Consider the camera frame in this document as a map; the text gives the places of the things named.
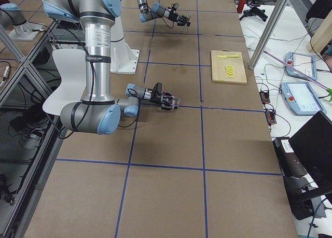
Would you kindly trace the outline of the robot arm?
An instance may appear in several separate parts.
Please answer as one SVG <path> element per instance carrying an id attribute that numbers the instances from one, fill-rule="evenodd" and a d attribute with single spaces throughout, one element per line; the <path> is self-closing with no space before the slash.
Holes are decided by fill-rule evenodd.
<path id="1" fill-rule="evenodd" d="M 137 0 L 137 3 L 142 23 L 162 18 L 176 23 L 177 26 L 183 26 L 184 29 L 191 25 L 190 16 L 178 14 L 179 3 L 174 3 L 170 7 L 164 7 L 159 2 L 155 2 L 152 7 L 149 7 L 147 0 Z"/>
<path id="2" fill-rule="evenodd" d="M 121 15 L 121 0 L 43 0 L 49 17 L 79 21 L 85 32 L 86 96 L 66 104 L 60 113 L 65 129 L 74 132 L 111 134 L 121 115 L 138 117 L 142 100 L 160 105 L 163 110 L 177 109 L 179 99 L 154 88 L 127 86 L 125 99 L 110 93 L 111 29 Z"/>

